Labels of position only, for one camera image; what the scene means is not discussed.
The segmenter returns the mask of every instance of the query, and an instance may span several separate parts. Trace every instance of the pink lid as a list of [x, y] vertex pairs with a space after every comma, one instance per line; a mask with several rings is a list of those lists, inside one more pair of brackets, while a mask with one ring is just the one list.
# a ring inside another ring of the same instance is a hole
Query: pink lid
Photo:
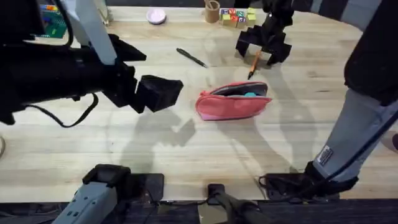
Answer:
[[166, 12], [163, 9], [149, 9], [147, 20], [151, 24], [161, 24], [166, 20]]

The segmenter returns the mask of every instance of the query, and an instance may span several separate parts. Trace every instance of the teal object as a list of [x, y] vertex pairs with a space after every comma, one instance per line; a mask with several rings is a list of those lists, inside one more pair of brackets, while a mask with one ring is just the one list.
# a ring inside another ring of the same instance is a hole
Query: teal object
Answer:
[[255, 93], [249, 92], [244, 95], [245, 97], [255, 97], [257, 96]]

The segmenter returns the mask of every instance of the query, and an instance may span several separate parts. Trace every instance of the black pen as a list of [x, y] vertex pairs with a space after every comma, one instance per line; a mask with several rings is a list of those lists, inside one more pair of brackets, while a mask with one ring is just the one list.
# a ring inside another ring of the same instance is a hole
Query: black pen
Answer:
[[203, 66], [205, 68], [208, 68], [207, 65], [205, 63], [203, 63], [202, 61], [200, 61], [199, 59], [195, 58], [194, 56], [190, 55], [188, 52], [177, 48], [177, 52], [186, 56], [187, 58], [193, 60], [194, 62], [196, 62], [197, 64], [199, 64], [200, 66]]

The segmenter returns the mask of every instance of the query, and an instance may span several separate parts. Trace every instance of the pen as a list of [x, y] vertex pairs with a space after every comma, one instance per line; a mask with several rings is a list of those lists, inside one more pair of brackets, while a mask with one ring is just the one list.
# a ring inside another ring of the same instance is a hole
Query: pen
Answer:
[[256, 66], [259, 61], [260, 54], [261, 54], [261, 50], [257, 51], [256, 57], [254, 58], [253, 64], [251, 65], [251, 68], [250, 68], [248, 80], [254, 75], [254, 71], [256, 71]]
[[197, 58], [195, 58], [194, 56], [190, 55], [188, 52], [186, 52], [186, 51], [184, 51], [184, 50], [182, 50], [182, 49], [180, 49], [180, 48], [177, 48], [177, 52], [180, 53], [180, 54], [182, 54], [182, 55], [184, 55], [184, 56], [186, 56], [187, 58], [193, 60], [194, 62], [196, 62], [196, 63], [199, 64], [200, 66], [203, 66], [203, 67], [205, 67], [205, 68], [208, 68], [207, 65], [206, 65], [205, 63], [201, 62], [199, 59], [197, 59]]

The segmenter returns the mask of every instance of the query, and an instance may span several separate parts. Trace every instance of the label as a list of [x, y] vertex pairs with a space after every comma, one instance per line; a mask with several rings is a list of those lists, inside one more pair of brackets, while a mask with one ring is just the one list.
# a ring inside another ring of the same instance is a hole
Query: label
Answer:
[[325, 164], [331, 158], [331, 155], [333, 155], [333, 150], [331, 150], [329, 146], [325, 146], [325, 147], [323, 147], [322, 152], [317, 157], [317, 162], [321, 166], [325, 166]]

